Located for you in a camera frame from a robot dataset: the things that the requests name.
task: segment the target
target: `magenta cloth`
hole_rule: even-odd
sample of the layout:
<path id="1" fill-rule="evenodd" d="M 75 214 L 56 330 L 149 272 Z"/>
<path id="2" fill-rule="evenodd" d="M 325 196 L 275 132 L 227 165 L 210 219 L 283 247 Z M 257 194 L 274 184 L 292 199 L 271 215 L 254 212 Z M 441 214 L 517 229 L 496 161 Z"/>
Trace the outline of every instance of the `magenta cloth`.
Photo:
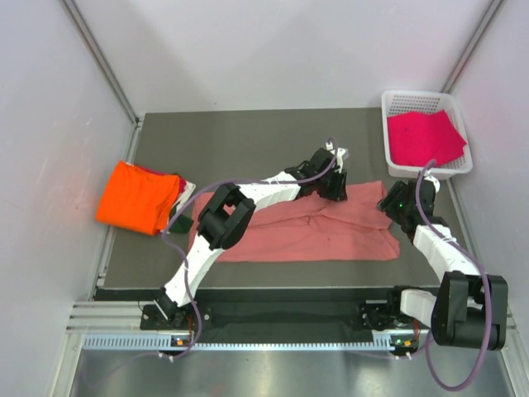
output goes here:
<path id="1" fill-rule="evenodd" d="M 278 203 L 255 213 L 241 241 L 222 253 L 220 262 L 278 262 L 323 260 L 388 261 L 400 254 L 390 234 L 391 220 L 377 208 L 385 197 L 382 182 L 347 186 L 349 199 L 335 203 L 317 194 Z M 212 194 L 197 198 L 197 220 Z M 196 225 L 190 232 L 193 244 Z"/>
<path id="2" fill-rule="evenodd" d="M 393 163 L 416 167 L 431 159 L 436 160 L 437 167 L 450 163 L 464 155 L 466 145 L 444 110 L 388 117 L 388 138 Z"/>

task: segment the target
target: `white wall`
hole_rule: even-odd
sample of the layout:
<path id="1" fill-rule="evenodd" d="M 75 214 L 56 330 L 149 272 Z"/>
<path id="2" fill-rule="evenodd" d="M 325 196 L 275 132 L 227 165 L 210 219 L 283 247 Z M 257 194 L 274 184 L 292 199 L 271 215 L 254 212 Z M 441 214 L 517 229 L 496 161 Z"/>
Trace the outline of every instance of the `white wall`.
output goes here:
<path id="1" fill-rule="evenodd" d="M 458 83 L 474 170 L 456 180 L 479 253 L 509 283 L 529 351 L 529 2 L 506 2 Z"/>
<path id="2" fill-rule="evenodd" d="M 380 106 L 441 89 L 488 0 L 77 0 L 137 112 Z"/>
<path id="3" fill-rule="evenodd" d="M 0 395 L 33 397 L 87 293 L 131 123 L 58 1 L 2 2 L 0 50 Z"/>

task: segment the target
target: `towel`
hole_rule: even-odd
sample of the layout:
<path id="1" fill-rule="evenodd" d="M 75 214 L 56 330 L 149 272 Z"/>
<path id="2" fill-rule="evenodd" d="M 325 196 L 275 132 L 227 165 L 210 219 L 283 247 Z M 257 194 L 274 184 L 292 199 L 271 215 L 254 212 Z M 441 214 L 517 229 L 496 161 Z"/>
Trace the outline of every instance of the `towel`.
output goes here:
<path id="1" fill-rule="evenodd" d="M 431 159 L 436 167 L 459 159 L 465 139 L 454 128 L 446 112 L 407 112 L 388 118 L 389 152 L 398 165 L 423 167 Z"/>
<path id="2" fill-rule="evenodd" d="M 255 213 L 242 239 L 223 252 L 220 262 L 324 260 L 388 261 L 400 254 L 388 228 L 391 220 L 376 205 L 385 197 L 381 181 L 346 187 L 349 199 L 332 202 L 312 194 Z M 193 220 L 212 194 L 197 198 Z M 196 235 L 196 222 L 189 246 Z"/>
<path id="3" fill-rule="evenodd" d="M 117 163 L 99 202 L 96 220 L 154 236 L 167 226 L 181 190 L 178 175 Z"/>

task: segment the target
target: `white laundry basket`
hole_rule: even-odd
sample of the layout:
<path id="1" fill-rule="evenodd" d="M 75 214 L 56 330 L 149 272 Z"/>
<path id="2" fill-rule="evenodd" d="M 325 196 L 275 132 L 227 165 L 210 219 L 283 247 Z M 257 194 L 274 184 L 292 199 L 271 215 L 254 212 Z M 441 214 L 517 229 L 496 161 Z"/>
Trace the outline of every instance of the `white laundry basket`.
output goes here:
<path id="1" fill-rule="evenodd" d="M 388 117 L 396 116 L 406 112 L 422 112 L 433 114 L 444 110 L 452 125 L 458 133 L 467 141 L 463 148 L 464 154 L 440 168 L 432 168 L 431 174 L 438 179 L 448 179 L 457 174 L 466 174 L 472 170 L 472 156 L 465 126 L 455 98 L 448 93 L 430 93 L 427 91 L 386 91 L 382 94 L 382 123 L 384 127 L 384 150 L 388 171 L 392 176 L 400 178 L 416 178 L 422 167 L 397 165 L 392 162 L 389 153 Z"/>

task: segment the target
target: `cable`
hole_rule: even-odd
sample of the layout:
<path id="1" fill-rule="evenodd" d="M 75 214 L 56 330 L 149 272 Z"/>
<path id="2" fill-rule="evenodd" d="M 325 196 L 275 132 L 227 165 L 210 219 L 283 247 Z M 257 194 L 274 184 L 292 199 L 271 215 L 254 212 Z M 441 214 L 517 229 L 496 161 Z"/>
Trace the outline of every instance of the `cable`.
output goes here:
<path id="1" fill-rule="evenodd" d="M 200 336 L 202 334 L 203 324 L 202 324 L 202 315 L 200 314 L 200 310 L 198 309 L 197 303 L 194 300 L 193 293 L 191 292 L 191 289 L 189 288 L 189 274 L 188 274 L 188 272 L 189 272 L 189 262 L 188 262 L 188 256 L 178 244 L 170 241 L 167 238 L 169 229 L 173 226 L 173 224 L 176 222 L 178 217 L 183 214 L 183 211 L 185 211 L 186 208 L 189 207 L 189 205 L 191 205 L 191 203 L 193 203 L 200 195 L 210 191 L 211 189 L 215 189 L 215 188 L 217 188 L 217 187 L 219 187 L 219 186 L 221 186 L 223 184 L 229 184 L 229 183 L 232 183 L 232 184 L 309 184 L 309 183 L 313 182 L 314 180 L 321 178 L 323 175 L 325 175 L 327 172 L 329 172 L 332 169 L 332 167 L 336 163 L 336 158 L 338 156 L 338 142 L 337 142 L 337 140 L 335 138 L 329 138 L 327 143 L 329 143 L 329 142 L 332 144 L 332 150 L 334 150 L 334 154 L 333 154 L 331 162 L 318 175 L 314 175 L 313 177 L 306 178 L 306 179 L 301 179 L 301 180 L 279 180 L 279 181 L 277 181 L 277 180 L 266 181 L 266 180 L 260 180 L 260 179 L 225 179 L 225 180 L 221 180 L 219 182 L 216 182 L 214 184 L 210 184 L 210 185 L 206 186 L 205 188 L 200 189 L 197 193 L 195 193 L 193 196 L 191 196 L 189 198 L 189 200 L 186 201 L 182 205 L 182 207 L 180 207 L 180 209 L 178 211 L 176 211 L 176 213 L 173 215 L 173 217 L 169 220 L 169 222 L 167 223 L 167 226 L 165 227 L 165 229 L 161 233 L 162 241 L 165 244 L 173 247 L 180 254 L 180 256 L 182 256 L 182 259 L 183 259 L 183 283 L 185 285 L 185 292 L 188 295 L 189 300 L 191 301 L 191 306 L 193 307 L 193 311 L 195 312 L 195 316 L 197 318 L 197 332 L 195 333 L 193 340 L 191 340 L 189 342 L 189 344 L 186 346 L 185 350 L 183 350 L 177 356 L 174 356 L 174 360 L 178 360 L 179 358 L 182 358 L 183 356 L 187 356 L 191 352 L 191 349 L 193 348 L 193 346 L 195 345 L 195 343 L 197 342 L 197 340 L 200 338 Z M 139 353 L 139 354 L 129 358 L 128 360 L 124 361 L 122 364 L 120 364 L 119 366 L 117 366 L 113 370 L 109 371 L 108 374 L 106 374 L 101 380 L 99 380 L 96 383 L 90 383 L 88 381 L 87 374 L 86 374 L 86 366 L 84 366 L 84 369 L 83 369 L 83 380 L 84 380 L 84 383 L 89 388 L 95 389 L 100 384 L 102 384 L 105 380 L 108 380 L 109 378 L 111 378 L 119 370 L 121 370 L 125 366 L 129 365 L 131 362 L 135 361 L 136 359 L 144 357 L 144 356 L 158 356 L 158 355 L 159 355 L 159 353 L 157 353 L 157 352 L 142 352 L 142 353 Z"/>
<path id="2" fill-rule="evenodd" d="M 417 209 L 419 210 L 419 213 L 421 214 L 421 218 L 424 221 L 424 223 L 441 239 L 446 239 L 446 236 L 444 236 L 441 232 L 439 232 L 435 226 L 433 226 L 428 220 L 426 214 L 424 213 L 424 210 L 422 209 L 421 205 L 421 183 L 424 178 L 424 174 L 435 165 L 435 160 L 430 160 L 428 164 L 425 165 L 425 167 L 422 169 L 422 171 L 419 173 L 419 177 L 417 178 L 417 186 L 415 187 L 415 201 L 417 204 Z M 458 243 L 453 241 L 446 241 L 448 244 L 453 246 L 457 251 L 461 252 L 464 256 L 468 257 L 476 266 L 476 268 L 479 270 L 479 273 L 481 274 L 481 280 L 483 281 L 483 287 L 484 287 L 484 294 L 485 294 L 485 331 L 483 335 L 483 341 L 481 342 L 481 347 L 479 348 L 478 357 L 476 358 L 476 362 L 474 364 L 474 367 L 472 368 L 472 371 L 470 372 L 469 376 L 461 382 L 459 385 L 456 386 L 448 386 L 447 384 L 443 383 L 443 381 L 439 378 L 437 375 L 434 367 L 433 362 L 431 360 L 431 353 L 430 353 L 430 343 L 431 340 L 433 340 L 433 336 L 431 335 L 431 331 L 427 334 L 427 344 L 425 345 L 425 352 L 427 354 L 427 363 L 428 368 L 430 368 L 431 375 L 433 376 L 434 380 L 437 382 L 437 384 L 442 387 L 445 390 L 448 391 L 460 391 L 463 389 L 466 389 L 469 385 L 472 384 L 472 382 L 476 379 L 478 376 L 478 373 L 481 371 L 481 367 L 485 360 L 485 354 L 487 353 L 487 347 L 488 342 L 490 339 L 490 328 L 492 326 L 492 301 L 490 298 L 490 285 L 488 283 L 488 277 L 487 272 L 484 268 L 484 266 L 478 261 L 478 259 L 472 255 L 470 252 L 465 250 L 462 246 L 460 246 Z"/>

